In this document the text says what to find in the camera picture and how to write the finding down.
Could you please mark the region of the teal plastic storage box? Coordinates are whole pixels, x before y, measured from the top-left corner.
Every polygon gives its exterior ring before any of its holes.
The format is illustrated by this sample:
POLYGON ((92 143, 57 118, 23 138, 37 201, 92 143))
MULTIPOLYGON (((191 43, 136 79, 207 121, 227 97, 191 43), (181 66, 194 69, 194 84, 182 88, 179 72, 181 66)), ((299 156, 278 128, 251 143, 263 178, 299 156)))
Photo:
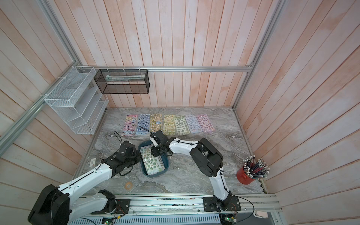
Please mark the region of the teal plastic storage box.
POLYGON ((168 171, 169 160, 166 154, 154 157, 152 155, 151 147, 153 147, 153 143, 151 141, 145 141, 138 146, 138 149, 142 157, 140 165, 143 174, 153 178, 168 171))

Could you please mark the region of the green panda sticker sheet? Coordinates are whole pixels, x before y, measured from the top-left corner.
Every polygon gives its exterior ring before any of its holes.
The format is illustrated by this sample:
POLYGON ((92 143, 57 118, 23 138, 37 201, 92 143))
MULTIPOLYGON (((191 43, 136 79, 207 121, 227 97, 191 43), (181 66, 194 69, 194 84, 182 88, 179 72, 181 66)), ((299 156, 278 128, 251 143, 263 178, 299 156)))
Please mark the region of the green panda sticker sheet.
POLYGON ((171 115, 171 114, 164 115, 163 133, 166 136, 175 136, 176 125, 175 125, 174 118, 175 118, 175 115, 171 115))

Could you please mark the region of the yellow animal sticker sheet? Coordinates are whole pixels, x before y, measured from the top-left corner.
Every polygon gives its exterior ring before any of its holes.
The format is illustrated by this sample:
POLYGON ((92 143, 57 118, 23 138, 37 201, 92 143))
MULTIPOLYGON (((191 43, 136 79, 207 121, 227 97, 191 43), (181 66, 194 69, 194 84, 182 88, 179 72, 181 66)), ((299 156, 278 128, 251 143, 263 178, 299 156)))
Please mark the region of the yellow animal sticker sheet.
POLYGON ((152 114, 150 118, 150 131, 157 132, 162 129, 162 114, 152 114))

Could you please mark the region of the white green sticker sheet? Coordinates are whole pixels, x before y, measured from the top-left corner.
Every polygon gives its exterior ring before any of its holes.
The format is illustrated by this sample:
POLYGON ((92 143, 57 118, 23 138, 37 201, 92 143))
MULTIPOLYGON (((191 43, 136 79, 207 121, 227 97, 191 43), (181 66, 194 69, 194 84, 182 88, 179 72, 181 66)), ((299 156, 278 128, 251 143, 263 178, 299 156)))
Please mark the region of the white green sticker sheet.
POLYGON ((174 121, 178 135, 190 134, 190 130, 184 115, 175 116, 174 121))

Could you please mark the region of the blue penguin sticker sheet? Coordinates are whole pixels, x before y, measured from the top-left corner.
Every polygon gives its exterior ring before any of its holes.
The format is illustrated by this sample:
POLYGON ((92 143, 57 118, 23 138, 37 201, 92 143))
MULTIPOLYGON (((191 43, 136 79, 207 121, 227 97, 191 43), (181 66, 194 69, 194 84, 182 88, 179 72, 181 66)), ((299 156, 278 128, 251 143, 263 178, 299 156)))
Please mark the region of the blue penguin sticker sheet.
POLYGON ((135 135, 144 136, 149 134, 150 114, 140 114, 137 122, 135 135))

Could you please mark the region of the lilac gem sticker sheet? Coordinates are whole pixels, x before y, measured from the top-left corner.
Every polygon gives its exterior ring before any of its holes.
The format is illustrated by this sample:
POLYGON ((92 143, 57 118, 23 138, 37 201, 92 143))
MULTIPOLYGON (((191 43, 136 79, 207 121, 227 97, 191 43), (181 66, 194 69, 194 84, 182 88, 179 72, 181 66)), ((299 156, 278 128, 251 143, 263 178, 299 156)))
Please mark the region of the lilac gem sticker sheet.
POLYGON ((185 115, 185 119, 191 134, 196 134, 203 131, 195 115, 185 115))

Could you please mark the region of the pink character sticker sheet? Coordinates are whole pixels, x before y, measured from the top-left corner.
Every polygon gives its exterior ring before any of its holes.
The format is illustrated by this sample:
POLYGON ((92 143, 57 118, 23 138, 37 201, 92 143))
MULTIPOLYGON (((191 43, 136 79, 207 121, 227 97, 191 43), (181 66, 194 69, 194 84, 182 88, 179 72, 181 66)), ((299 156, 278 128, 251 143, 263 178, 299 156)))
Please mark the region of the pink character sticker sheet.
POLYGON ((199 114, 196 117, 204 133, 210 133, 215 130, 207 114, 199 114))

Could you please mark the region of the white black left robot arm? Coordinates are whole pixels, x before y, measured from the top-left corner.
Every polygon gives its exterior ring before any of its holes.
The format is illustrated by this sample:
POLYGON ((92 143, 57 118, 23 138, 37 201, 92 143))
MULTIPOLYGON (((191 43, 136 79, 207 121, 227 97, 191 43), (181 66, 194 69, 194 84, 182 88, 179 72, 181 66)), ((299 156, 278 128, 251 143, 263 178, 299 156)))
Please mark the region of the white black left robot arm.
POLYGON ((132 168, 141 161, 136 147, 124 141, 117 152, 101 160, 94 169, 59 186, 48 185, 40 193, 29 216, 32 225, 66 225, 93 212, 113 214, 118 211, 115 195, 100 190, 93 196, 81 198, 98 184, 132 168))

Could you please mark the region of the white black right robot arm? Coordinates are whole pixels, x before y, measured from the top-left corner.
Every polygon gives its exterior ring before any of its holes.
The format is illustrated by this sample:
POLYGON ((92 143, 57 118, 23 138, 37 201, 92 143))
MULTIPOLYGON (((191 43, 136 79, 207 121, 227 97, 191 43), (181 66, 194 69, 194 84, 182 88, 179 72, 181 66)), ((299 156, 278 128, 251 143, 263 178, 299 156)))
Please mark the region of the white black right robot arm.
POLYGON ((205 138, 199 141, 184 141, 176 137, 168 138, 161 130, 151 133, 153 143, 151 154, 155 157, 166 154, 190 156, 199 170, 209 177, 213 187, 213 196, 204 197, 205 212, 240 211, 239 198, 228 188, 223 171, 222 154, 205 138))

